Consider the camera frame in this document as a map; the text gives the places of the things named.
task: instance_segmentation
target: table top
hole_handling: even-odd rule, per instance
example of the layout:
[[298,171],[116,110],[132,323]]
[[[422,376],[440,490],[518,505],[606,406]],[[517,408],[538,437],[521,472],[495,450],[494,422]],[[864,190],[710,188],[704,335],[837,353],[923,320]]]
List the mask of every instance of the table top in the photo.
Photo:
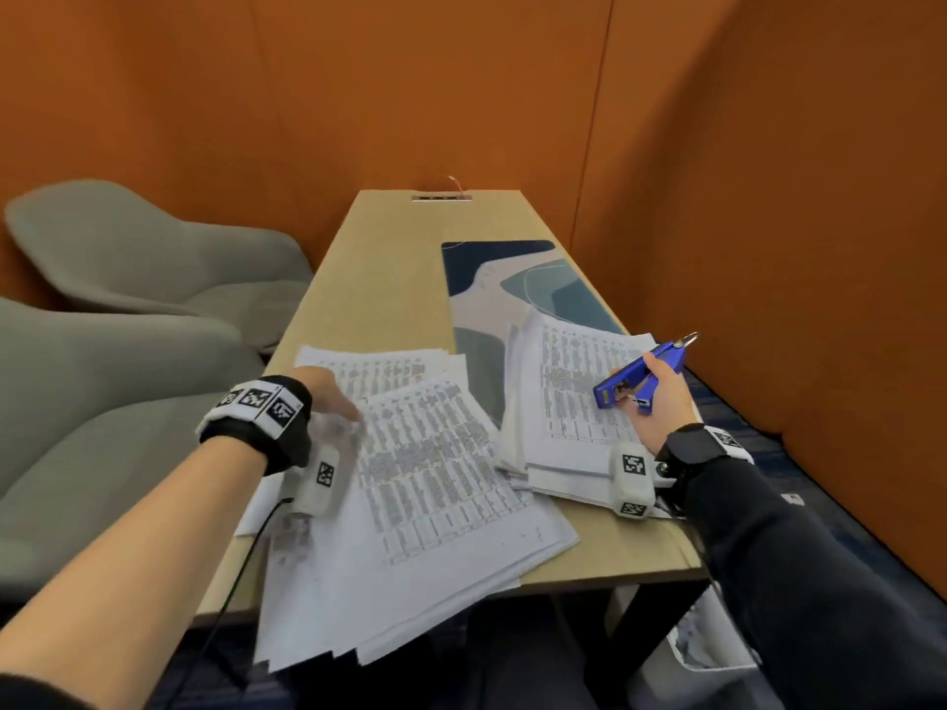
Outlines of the table top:
[[[472,191],[471,202],[412,202],[413,194],[359,193],[267,373],[290,369],[302,345],[363,353],[412,348],[454,353],[441,242],[549,239],[575,266],[518,191]],[[588,284],[582,270],[576,271]],[[556,503],[581,542],[524,575],[526,592],[705,576],[691,541],[676,522],[623,521],[607,508],[561,499]],[[250,537],[233,539],[198,608],[198,620],[219,610],[250,542]],[[255,553],[229,612],[259,607],[264,557]]]

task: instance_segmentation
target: chair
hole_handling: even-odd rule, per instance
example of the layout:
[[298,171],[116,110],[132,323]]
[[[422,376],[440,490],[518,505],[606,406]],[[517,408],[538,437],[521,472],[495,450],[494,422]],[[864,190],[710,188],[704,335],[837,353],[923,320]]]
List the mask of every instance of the chair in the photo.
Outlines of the chair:
[[228,324],[0,299],[0,600],[34,595],[197,446],[262,363]]
[[217,318],[263,353],[313,278],[284,234],[182,221],[112,181],[34,189],[6,205],[6,225],[78,309]]

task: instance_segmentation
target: qr code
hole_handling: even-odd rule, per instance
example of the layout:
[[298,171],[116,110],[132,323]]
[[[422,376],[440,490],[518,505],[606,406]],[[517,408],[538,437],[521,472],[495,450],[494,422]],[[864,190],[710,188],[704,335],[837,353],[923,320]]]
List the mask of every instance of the qr code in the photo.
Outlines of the qr code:
[[276,421],[280,426],[286,428],[292,417],[295,416],[295,409],[282,398],[277,398],[266,410],[268,417]]
[[619,513],[621,513],[623,516],[638,516],[640,518],[647,510],[648,507],[646,505],[642,505],[641,503],[624,502],[621,505],[621,510]]
[[319,469],[315,472],[315,482],[328,489],[332,486],[333,476],[335,476],[335,466],[319,461]]
[[632,456],[622,453],[621,465],[624,466],[626,473],[636,473],[639,476],[645,474],[645,459],[641,456]]
[[258,388],[247,389],[243,398],[240,399],[239,405],[261,409],[271,395],[273,395],[272,391],[262,391]]
[[743,446],[737,443],[736,439],[726,431],[712,430],[711,433],[713,433],[725,446],[732,446],[735,449],[743,448]]
[[236,391],[228,391],[228,392],[227,392],[227,395],[224,396],[223,398],[221,398],[221,399],[217,402],[217,405],[218,405],[218,406],[226,406],[227,404],[231,404],[231,403],[233,403],[235,400],[237,400],[237,396],[239,396],[241,393],[243,393],[243,389],[238,389],[238,390],[236,390]]

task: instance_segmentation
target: dark blue sleeve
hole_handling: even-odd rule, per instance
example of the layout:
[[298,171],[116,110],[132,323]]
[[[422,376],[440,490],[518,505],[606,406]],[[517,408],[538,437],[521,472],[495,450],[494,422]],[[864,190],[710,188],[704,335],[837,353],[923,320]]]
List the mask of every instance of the dark blue sleeve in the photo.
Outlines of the dark blue sleeve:
[[94,710],[40,680],[0,675],[0,708],[9,710]]
[[787,708],[947,708],[947,641],[753,465],[712,461],[684,508]]

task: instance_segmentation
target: blue stapler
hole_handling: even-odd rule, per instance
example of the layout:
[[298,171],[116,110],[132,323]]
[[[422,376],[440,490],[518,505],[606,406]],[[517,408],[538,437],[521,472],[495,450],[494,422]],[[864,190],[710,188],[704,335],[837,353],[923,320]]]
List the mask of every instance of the blue stapler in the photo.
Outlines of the blue stapler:
[[[670,341],[667,344],[657,345],[652,353],[665,361],[676,373],[684,368],[684,351],[697,341],[697,334],[687,334],[682,339]],[[644,381],[641,388],[634,391],[635,386]],[[609,409],[626,395],[634,393],[634,402],[642,414],[652,411],[652,401],[655,398],[657,379],[648,371],[644,358],[636,358],[627,366],[611,374],[608,379],[599,383],[594,389],[595,400],[600,409]]]

